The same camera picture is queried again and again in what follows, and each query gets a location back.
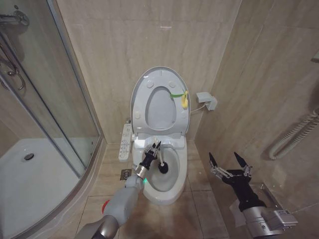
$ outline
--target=tiled floor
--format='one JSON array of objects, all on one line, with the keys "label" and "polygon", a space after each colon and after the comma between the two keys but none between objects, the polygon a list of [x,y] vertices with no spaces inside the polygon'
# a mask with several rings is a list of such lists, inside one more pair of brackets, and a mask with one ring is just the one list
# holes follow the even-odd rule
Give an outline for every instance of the tiled floor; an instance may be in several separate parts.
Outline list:
[{"label": "tiled floor", "polygon": [[[98,178],[79,211],[51,239],[72,239],[86,224],[101,218],[101,207],[123,187],[118,161],[119,144],[108,145]],[[228,238],[226,226],[211,191],[203,164],[193,141],[187,142],[187,179],[184,192],[172,205],[158,206],[140,194],[137,207],[116,239],[221,239]]]}]

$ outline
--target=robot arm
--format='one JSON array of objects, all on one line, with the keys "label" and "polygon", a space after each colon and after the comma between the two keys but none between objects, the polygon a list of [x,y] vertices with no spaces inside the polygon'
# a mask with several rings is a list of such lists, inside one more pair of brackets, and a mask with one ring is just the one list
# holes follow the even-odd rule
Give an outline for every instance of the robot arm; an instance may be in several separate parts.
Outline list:
[{"label": "robot arm", "polygon": [[269,238],[280,235],[295,226],[298,222],[287,210],[267,209],[265,203],[258,198],[249,185],[252,166],[249,166],[236,152],[234,154],[242,169],[222,169],[217,166],[213,155],[209,153],[211,172],[233,188],[239,200],[238,208],[246,219],[251,236]]},{"label": "robot arm", "polygon": [[145,150],[144,160],[134,170],[124,188],[117,191],[108,202],[103,217],[97,222],[86,224],[75,239],[112,239],[129,218],[138,201],[139,192],[144,188],[144,179],[153,160],[157,159],[158,145],[153,144]]}]

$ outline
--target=bidet remote control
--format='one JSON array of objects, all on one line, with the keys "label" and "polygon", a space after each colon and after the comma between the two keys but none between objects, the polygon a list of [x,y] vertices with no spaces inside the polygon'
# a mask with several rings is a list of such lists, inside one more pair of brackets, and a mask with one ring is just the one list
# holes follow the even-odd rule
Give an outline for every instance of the bidet remote control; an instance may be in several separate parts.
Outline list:
[{"label": "bidet remote control", "polygon": [[124,124],[122,140],[119,152],[119,160],[127,161],[130,155],[131,147],[131,137],[132,137],[132,125],[130,123]]}]

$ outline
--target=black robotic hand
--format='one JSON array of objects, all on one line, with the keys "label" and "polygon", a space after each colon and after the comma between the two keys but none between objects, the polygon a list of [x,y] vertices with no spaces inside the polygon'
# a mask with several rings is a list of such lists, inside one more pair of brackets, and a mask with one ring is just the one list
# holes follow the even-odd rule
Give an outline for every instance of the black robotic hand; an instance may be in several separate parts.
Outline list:
[{"label": "black robotic hand", "polygon": [[216,160],[213,155],[209,153],[209,160],[211,164],[211,172],[220,178],[224,183],[230,185],[238,200],[239,210],[242,212],[245,209],[252,207],[266,207],[265,203],[259,200],[257,194],[249,186],[251,180],[250,169],[251,166],[247,165],[245,160],[234,152],[237,162],[242,169],[229,169],[224,170],[217,166]]},{"label": "black robotic hand", "polygon": [[145,158],[143,159],[143,161],[140,163],[141,166],[145,167],[147,170],[150,169],[150,165],[152,163],[153,160],[156,160],[157,157],[157,153],[159,151],[159,147],[160,147],[160,142],[158,143],[158,145],[156,145],[155,143],[153,143],[152,146],[150,146],[149,148],[147,148],[144,152],[145,154]]}]

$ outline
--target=toilet lid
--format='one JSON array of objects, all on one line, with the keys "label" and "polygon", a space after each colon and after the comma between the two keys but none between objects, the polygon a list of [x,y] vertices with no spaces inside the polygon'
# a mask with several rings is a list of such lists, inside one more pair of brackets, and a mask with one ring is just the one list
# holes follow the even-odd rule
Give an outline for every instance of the toilet lid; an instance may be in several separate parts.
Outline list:
[{"label": "toilet lid", "polygon": [[138,80],[131,98],[131,119],[135,135],[185,135],[189,126],[188,107],[182,107],[181,97],[188,91],[183,79],[168,67],[147,70]]}]

